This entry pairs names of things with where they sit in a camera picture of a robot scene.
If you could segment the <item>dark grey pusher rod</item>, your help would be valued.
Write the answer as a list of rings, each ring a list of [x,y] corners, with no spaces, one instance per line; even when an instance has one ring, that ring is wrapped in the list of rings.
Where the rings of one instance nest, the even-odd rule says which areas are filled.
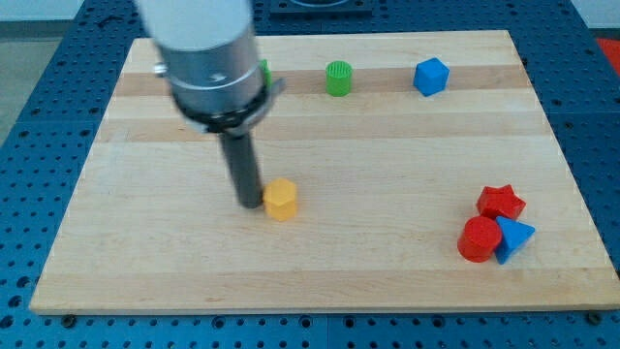
[[[238,203],[245,208],[259,207],[263,203],[263,185],[251,135],[223,133],[219,140]]]

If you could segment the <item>green block behind arm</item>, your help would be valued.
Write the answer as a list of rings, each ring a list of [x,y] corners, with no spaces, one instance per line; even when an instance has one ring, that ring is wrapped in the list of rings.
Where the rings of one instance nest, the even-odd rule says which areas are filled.
[[[271,74],[271,71],[269,69],[268,61],[266,59],[262,59],[260,61],[260,68],[261,68],[262,73],[263,73],[264,86],[266,88],[269,88],[272,85],[272,74]]]

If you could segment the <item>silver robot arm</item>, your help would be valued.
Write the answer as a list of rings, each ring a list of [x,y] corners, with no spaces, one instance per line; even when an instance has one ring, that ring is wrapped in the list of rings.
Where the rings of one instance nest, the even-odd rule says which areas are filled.
[[[218,136],[237,201],[263,202],[252,129],[284,88],[264,70],[248,0],[136,0],[142,24],[161,57],[155,73],[185,120]]]

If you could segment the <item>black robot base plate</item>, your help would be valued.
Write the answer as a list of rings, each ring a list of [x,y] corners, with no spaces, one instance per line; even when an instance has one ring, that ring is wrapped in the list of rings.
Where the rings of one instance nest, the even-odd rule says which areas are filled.
[[[271,0],[271,16],[371,15],[373,0]]]

